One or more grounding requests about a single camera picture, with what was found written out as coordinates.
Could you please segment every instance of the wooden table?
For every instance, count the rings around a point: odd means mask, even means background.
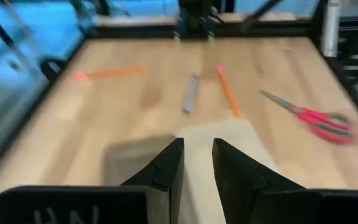
[[[133,65],[147,73],[92,82],[73,75]],[[232,118],[217,65],[225,66],[242,118],[283,175],[308,188],[358,189],[357,108],[307,38],[278,38],[87,42],[0,162],[0,191],[22,184],[100,185],[110,144]],[[201,75],[196,110],[185,116],[181,104],[194,73]],[[357,143],[317,138],[259,90],[348,115]]]

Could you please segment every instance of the scissors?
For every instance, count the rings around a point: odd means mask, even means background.
[[[292,113],[295,113],[302,121],[308,123],[309,128],[315,135],[339,144],[354,142],[355,136],[351,131],[351,122],[343,114],[320,113],[318,111],[309,110],[308,108],[297,107],[265,91],[261,91],[261,93]]]

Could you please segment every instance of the metal frame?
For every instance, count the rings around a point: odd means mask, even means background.
[[[156,24],[129,27],[110,27],[89,25],[83,27],[83,38],[81,38],[72,54],[66,59],[45,58],[40,62],[41,70],[50,80],[49,86],[42,92],[38,100],[29,112],[24,116],[16,128],[15,133],[1,145],[0,156],[6,151],[11,142],[17,136],[17,133],[24,124],[30,119],[31,114],[35,112],[37,106],[47,96],[58,78],[64,72],[65,68],[71,62],[84,42],[89,39],[144,39],[144,38],[164,38],[174,39],[207,39],[208,37],[308,37],[319,50],[320,38],[324,22],[324,10],[328,0],[320,0],[311,19],[299,19],[297,21],[258,21],[260,17],[271,10],[281,0],[269,0],[253,15],[248,16],[242,22],[216,22],[217,15],[211,12],[212,0],[179,0],[181,6],[180,16],[176,24]],[[108,4],[106,0],[98,0],[98,14],[101,16],[109,15]],[[234,0],[226,0],[226,5],[233,5]],[[14,42],[9,35],[0,26],[0,37],[5,43],[13,47]],[[353,56],[358,54],[358,17],[342,17],[339,28],[339,38],[345,42],[340,42],[338,46],[338,58],[328,58],[321,55],[335,77],[346,89],[350,99],[358,107],[358,92],[354,85],[358,82],[358,70],[349,71],[345,69],[346,65],[358,64],[358,59]]]

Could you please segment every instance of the gray marker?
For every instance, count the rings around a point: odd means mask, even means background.
[[[194,104],[196,101],[198,89],[198,77],[193,75],[191,79],[190,87],[186,93],[185,100],[183,102],[183,112],[186,114],[192,114],[194,110]]]

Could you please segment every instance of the scissor blade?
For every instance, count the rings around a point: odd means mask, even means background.
[[[296,107],[292,103],[287,102],[287,101],[285,101],[285,100],[283,100],[283,99],[281,99],[281,98],[279,98],[279,97],[277,97],[277,96],[275,96],[275,95],[273,95],[271,93],[268,93],[266,91],[261,90],[260,92],[261,92],[261,94],[265,95],[267,98],[273,100],[274,102],[276,102],[279,105],[281,105],[282,107],[288,109],[292,113],[296,113],[296,111],[295,111]]]

